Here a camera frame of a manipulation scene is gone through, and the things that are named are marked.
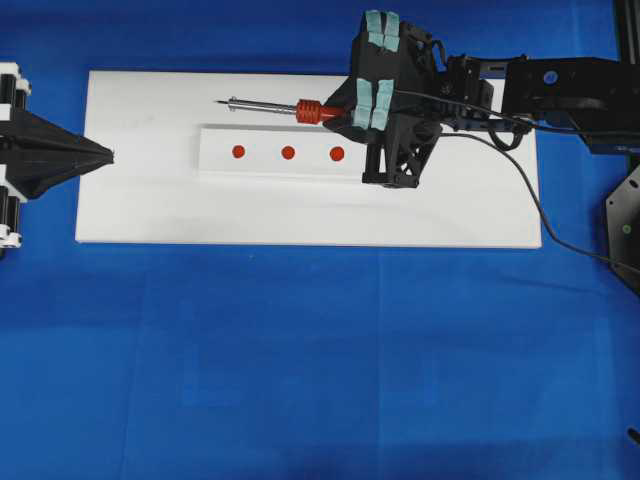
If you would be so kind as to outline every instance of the white platform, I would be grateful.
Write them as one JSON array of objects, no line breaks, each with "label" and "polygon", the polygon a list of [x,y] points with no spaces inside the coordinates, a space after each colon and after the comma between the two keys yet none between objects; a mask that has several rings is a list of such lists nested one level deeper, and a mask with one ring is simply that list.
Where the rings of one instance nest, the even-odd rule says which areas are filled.
[{"label": "white platform", "polygon": [[[477,142],[441,139],[417,190],[323,178],[305,170],[304,136],[293,119],[229,113],[213,103],[231,96],[294,104],[324,101],[342,77],[91,72],[85,135],[115,150],[115,164],[82,177],[76,239],[81,242],[520,247],[541,244],[540,221],[517,172]],[[501,84],[494,108],[499,108]],[[251,152],[266,152],[277,131],[293,129],[294,179],[263,175],[261,161],[242,160],[246,175],[216,174],[199,159],[201,130],[219,135],[224,154],[234,129],[266,128]],[[238,139],[248,142],[246,137]],[[335,136],[336,144],[344,144]],[[350,144],[346,177],[364,168],[364,147]],[[535,137],[515,157],[537,188]]]}]

